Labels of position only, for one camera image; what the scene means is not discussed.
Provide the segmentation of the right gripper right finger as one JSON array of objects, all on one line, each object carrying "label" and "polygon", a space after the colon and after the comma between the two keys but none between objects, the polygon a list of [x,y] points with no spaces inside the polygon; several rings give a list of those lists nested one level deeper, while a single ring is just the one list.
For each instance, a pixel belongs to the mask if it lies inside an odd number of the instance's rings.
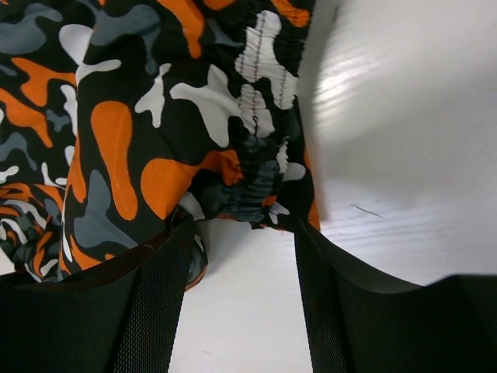
[{"label": "right gripper right finger", "polygon": [[315,372],[494,372],[496,278],[417,285],[378,270],[301,220],[297,272]]}]

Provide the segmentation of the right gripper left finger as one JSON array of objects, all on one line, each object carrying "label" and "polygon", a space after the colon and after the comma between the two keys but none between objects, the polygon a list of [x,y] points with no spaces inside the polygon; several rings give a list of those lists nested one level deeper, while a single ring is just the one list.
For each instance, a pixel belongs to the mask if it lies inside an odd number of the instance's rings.
[{"label": "right gripper left finger", "polygon": [[194,247],[190,217],[63,281],[1,278],[3,372],[166,372]]}]

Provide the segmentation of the orange camouflage shorts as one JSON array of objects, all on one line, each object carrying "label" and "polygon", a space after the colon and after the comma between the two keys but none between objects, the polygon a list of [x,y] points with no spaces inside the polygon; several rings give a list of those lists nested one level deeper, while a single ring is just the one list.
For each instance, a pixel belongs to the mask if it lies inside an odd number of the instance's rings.
[{"label": "orange camouflage shorts", "polygon": [[1,248],[60,281],[191,215],[319,217],[297,98],[313,1],[3,1]]}]

